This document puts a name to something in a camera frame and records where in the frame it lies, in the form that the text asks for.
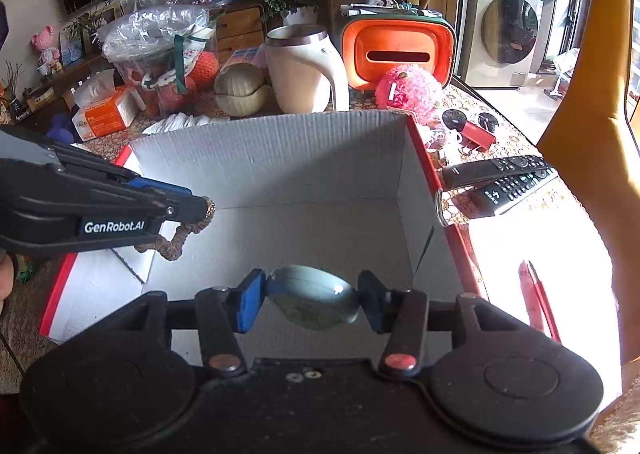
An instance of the white kettle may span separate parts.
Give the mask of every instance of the white kettle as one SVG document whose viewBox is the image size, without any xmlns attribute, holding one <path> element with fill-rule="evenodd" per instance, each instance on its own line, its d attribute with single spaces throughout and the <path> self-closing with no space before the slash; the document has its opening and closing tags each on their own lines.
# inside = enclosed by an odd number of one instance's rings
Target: white kettle
<svg viewBox="0 0 640 454">
<path fill-rule="evenodd" d="M 284 113 L 320 113 L 334 97 L 336 111 L 349 110 L 349 84 L 342 58 L 318 24 L 271 30 L 265 43 L 271 84 Z"/>
</svg>

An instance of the black round object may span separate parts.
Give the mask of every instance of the black round object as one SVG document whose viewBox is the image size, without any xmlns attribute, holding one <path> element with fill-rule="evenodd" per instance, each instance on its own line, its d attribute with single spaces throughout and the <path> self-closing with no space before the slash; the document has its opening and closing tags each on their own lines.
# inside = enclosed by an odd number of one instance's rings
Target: black round object
<svg viewBox="0 0 640 454">
<path fill-rule="evenodd" d="M 511 156 L 509 158 L 509 161 L 511 163 L 513 163 L 515 166 L 517 167 L 526 167 L 527 165 L 529 165 L 529 162 L 527 161 L 526 158 L 523 158 L 522 156 Z"/>
<path fill-rule="evenodd" d="M 466 124 L 466 114 L 457 109 L 448 109 L 442 113 L 442 123 L 447 129 L 462 132 Z"/>
<path fill-rule="evenodd" d="M 527 0 L 493 0 L 484 11 L 480 32 L 492 59 L 514 64 L 533 51 L 538 16 Z"/>
<path fill-rule="evenodd" d="M 34 429 L 71 444 L 118 444 L 166 428 L 189 405 L 193 369 L 141 332 L 75 339 L 34 363 L 20 386 Z"/>
<path fill-rule="evenodd" d="M 463 430 L 528 448 L 586 433 L 603 395 L 591 364 L 533 330 L 469 333 L 434 365 L 428 391 Z"/>
<path fill-rule="evenodd" d="M 478 125 L 491 134 L 495 134 L 496 129 L 500 127 L 500 122 L 491 113 L 480 113 L 478 114 Z"/>
</svg>

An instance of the washing machine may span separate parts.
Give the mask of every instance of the washing machine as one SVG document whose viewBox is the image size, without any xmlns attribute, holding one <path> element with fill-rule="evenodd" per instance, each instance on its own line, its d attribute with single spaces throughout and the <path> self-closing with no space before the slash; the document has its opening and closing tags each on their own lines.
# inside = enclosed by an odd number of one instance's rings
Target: washing machine
<svg viewBox="0 0 640 454">
<path fill-rule="evenodd" d="M 468 0 L 460 78 L 475 88 L 524 85 L 545 0 Z"/>
</svg>

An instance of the washing machine door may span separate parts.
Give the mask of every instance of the washing machine door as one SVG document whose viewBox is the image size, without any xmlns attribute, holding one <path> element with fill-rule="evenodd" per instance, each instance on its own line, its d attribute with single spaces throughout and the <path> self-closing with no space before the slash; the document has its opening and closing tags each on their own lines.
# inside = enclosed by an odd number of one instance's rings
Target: washing machine door
<svg viewBox="0 0 640 454">
<path fill-rule="evenodd" d="M 482 16 L 484 49 L 501 64 L 520 62 L 538 37 L 538 16 L 527 0 L 493 0 Z"/>
</svg>

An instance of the pink stuffed toy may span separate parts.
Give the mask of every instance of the pink stuffed toy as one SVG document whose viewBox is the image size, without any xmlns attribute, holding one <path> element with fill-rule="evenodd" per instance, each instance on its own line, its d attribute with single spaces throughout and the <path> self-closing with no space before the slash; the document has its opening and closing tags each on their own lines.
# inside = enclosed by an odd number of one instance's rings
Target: pink stuffed toy
<svg viewBox="0 0 640 454">
<path fill-rule="evenodd" d="M 40 58 L 38 64 L 48 64 L 49 68 L 53 68 L 60 58 L 60 50 L 54 45 L 55 30 L 53 26 L 45 26 L 37 35 L 31 37 L 31 44 L 39 50 Z"/>
<path fill-rule="evenodd" d="M 386 72 L 376 87 L 379 109 L 415 113 L 418 124 L 427 125 L 430 114 L 442 103 L 442 86 L 417 64 L 401 64 Z"/>
</svg>

